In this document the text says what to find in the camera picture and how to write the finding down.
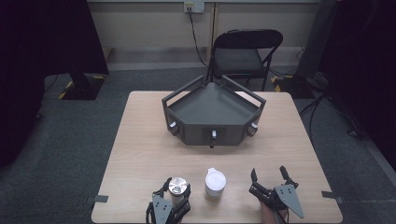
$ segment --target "black folding chair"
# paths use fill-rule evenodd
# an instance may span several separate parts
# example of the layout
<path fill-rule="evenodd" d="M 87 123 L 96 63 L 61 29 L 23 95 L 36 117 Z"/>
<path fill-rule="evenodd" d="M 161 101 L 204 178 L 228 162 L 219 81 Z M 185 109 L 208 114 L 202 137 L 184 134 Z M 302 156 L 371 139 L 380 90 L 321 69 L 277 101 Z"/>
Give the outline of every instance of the black folding chair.
<path fill-rule="evenodd" d="M 231 30 L 220 35 L 211 50 L 206 80 L 227 76 L 232 79 L 263 78 L 262 91 L 268 77 L 272 56 L 283 41 L 276 30 Z M 265 58 L 258 49 L 268 49 Z"/>

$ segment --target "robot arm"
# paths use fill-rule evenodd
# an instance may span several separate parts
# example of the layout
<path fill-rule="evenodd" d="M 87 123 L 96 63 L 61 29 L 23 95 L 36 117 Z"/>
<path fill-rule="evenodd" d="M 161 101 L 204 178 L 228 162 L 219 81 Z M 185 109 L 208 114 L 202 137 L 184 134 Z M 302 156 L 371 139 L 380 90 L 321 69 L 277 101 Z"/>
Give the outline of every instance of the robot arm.
<path fill-rule="evenodd" d="M 173 207 L 172 202 L 163 198 L 163 193 L 168 190 L 171 180 L 172 177 L 169 177 L 162 188 L 152 193 L 152 202 L 148 204 L 146 210 L 146 223 L 149 224 L 150 217 L 153 224 L 177 224 L 190 211 L 190 184 L 187 186 L 184 199 L 175 207 Z"/>
<path fill-rule="evenodd" d="M 279 170 L 286 182 L 284 185 L 275 186 L 273 190 L 269 190 L 257 182 L 258 178 L 256 171 L 253 169 L 250 175 L 252 184 L 249 192 L 256 196 L 261 202 L 265 203 L 265 205 L 271 208 L 277 215 L 279 210 L 290 209 L 298 217 L 303 218 L 304 212 L 295 191 L 298 187 L 298 183 L 295 183 L 289 177 L 284 166 L 281 166 Z"/>

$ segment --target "power cable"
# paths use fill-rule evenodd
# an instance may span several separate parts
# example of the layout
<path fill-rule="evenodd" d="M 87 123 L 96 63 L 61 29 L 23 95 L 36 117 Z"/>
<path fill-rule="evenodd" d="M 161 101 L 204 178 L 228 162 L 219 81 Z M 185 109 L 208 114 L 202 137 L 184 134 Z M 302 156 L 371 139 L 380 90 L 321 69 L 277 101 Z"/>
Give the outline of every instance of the power cable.
<path fill-rule="evenodd" d="M 290 69 L 289 72 L 281 73 L 281 72 L 278 72 L 278 71 L 270 68 L 270 72 L 276 76 L 287 76 L 287 75 L 290 75 L 290 72 L 293 72 L 295 70 L 297 70 L 297 69 L 293 68 L 293 69 Z"/>
<path fill-rule="evenodd" d="M 323 97 L 325 95 L 326 95 L 326 93 L 321 94 L 311 104 L 307 105 L 304 109 L 302 109 L 299 112 L 299 115 L 300 115 L 300 117 L 302 119 L 304 114 L 306 114 L 308 111 L 312 110 L 311 116 L 310 116 L 310 119 L 309 119 L 309 122 L 308 122 L 308 136 L 309 136 L 309 140 L 311 141 L 311 144 L 312 144 L 313 148 L 315 148 L 315 147 L 314 147 L 314 141 L 313 141 L 313 138 L 312 138 L 312 123 L 313 123 L 312 121 L 314 119 L 315 111 L 317 110 L 320 101 L 323 99 Z"/>
<path fill-rule="evenodd" d="M 283 224 L 288 224 L 288 223 L 289 223 L 289 208 L 288 208 L 288 221 L 286 221 L 286 220 L 282 217 L 282 215 L 280 215 L 280 213 L 279 213 L 278 210 L 276 210 L 276 214 L 277 214 L 277 216 L 279 217 L 280 221 L 281 221 Z"/>
<path fill-rule="evenodd" d="M 323 102 L 319 102 L 319 103 L 322 104 L 322 105 L 324 105 L 324 106 L 326 106 L 327 108 L 329 108 L 329 109 L 332 110 L 333 112 L 335 112 L 335 113 L 337 113 L 337 114 L 340 114 L 340 115 L 344 116 L 345 118 L 347 118 L 347 119 L 349 120 L 349 122 L 352 124 L 353 129 L 354 129 L 356 132 L 358 132 L 358 134 L 359 134 L 360 136 L 366 135 L 366 132 L 364 132 L 364 131 L 362 131 L 362 130 L 360 130 L 360 129 L 358 128 L 356 122 L 353 120 L 352 117 L 350 117 L 350 116 L 347 115 L 346 113 L 343 113 L 343 112 L 341 112 L 341 111 L 339 111 L 339 110 L 337 110 L 337 109 L 334 109 L 334 108 L 329 107 L 328 105 L 325 105 Z M 349 135 L 351 135 L 351 136 L 355 136 L 355 135 L 352 134 L 351 132 L 348 132 L 347 134 L 349 134 Z"/>
<path fill-rule="evenodd" d="M 194 38 L 194 43 L 195 43 L 195 50 L 197 52 L 198 58 L 201 61 L 201 63 L 207 67 L 207 65 L 204 63 L 204 60 L 202 60 L 202 56 L 201 56 L 201 52 L 198 50 L 198 45 L 197 45 L 197 39 L 195 37 L 195 30 L 194 30 L 194 23 L 192 22 L 192 12 L 191 12 L 191 8 L 187 9 L 189 11 L 189 17 L 190 17 L 190 22 L 191 22 L 191 27 L 192 27 L 192 36 Z"/>
<path fill-rule="evenodd" d="M 51 84 L 49 84 L 49 86 L 44 90 L 44 92 L 48 91 L 48 90 L 53 86 L 53 84 L 54 84 L 54 83 L 56 82 L 56 80 L 58 79 L 58 76 L 59 76 L 59 75 L 56 75 L 56 78 L 52 81 Z"/>
<path fill-rule="evenodd" d="M 297 59 L 298 61 L 301 60 L 300 54 L 303 53 L 304 51 L 305 51 L 305 48 L 301 47 L 301 50 L 296 54 L 296 59 Z"/>

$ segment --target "wooden table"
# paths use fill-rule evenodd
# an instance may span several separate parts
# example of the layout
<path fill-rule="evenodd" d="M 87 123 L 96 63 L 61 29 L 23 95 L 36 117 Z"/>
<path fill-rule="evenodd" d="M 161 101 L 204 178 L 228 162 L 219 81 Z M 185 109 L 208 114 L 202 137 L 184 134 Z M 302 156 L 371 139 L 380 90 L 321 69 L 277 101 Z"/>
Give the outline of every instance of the wooden table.
<path fill-rule="evenodd" d="M 260 223 L 260 204 L 248 192 L 250 172 L 268 189 L 284 183 L 284 165 L 300 186 L 297 194 L 304 219 L 290 212 L 290 223 L 339 223 L 343 217 L 309 142 L 298 111 L 287 93 L 256 92 L 267 103 L 259 130 L 237 147 L 190 147 L 170 134 L 161 99 L 169 91 L 133 91 L 126 104 L 119 131 L 98 195 L 108 196 L 92 211 L 95 223 L 144 223 L 151 193 L 170 176 L 191 183 L 191 210 L 183 223 Z M 219 201 L 207 198 L 205 176 L 214 167 L 223 172 L 227 185 Z M 165 199 L 170 200 L 169 192 Z"/>

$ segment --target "gray carpet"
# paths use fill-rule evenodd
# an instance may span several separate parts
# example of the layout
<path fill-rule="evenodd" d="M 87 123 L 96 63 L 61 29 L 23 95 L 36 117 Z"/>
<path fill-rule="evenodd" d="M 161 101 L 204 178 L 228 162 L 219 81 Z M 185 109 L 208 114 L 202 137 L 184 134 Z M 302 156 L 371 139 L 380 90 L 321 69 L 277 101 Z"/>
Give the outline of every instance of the gray carpet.
<path fill-rule="evenodd" d="M 17 160 L 0 170 L 0 223 L 92 223 L 97 194 L 131 91 L 174 91 L 204 68 L 114 71 L 95 101 L 63 101 L 69 82 L 60 75 L 45 93 L 39 119 Z M 46 79 L 49 86 L 55 76 Z M 260 81 L 250 80 L 257 91 Z M 267 91 L 274 87 L 268 79 Z M 294 100 L 299 110 L 313 100 Z M 310 114 L 303 117 L 309 128 Z M 332 101 L 315 111 L 312 139 L 336 196 L 343 223 L 392 223 L 396 188 Z"/>

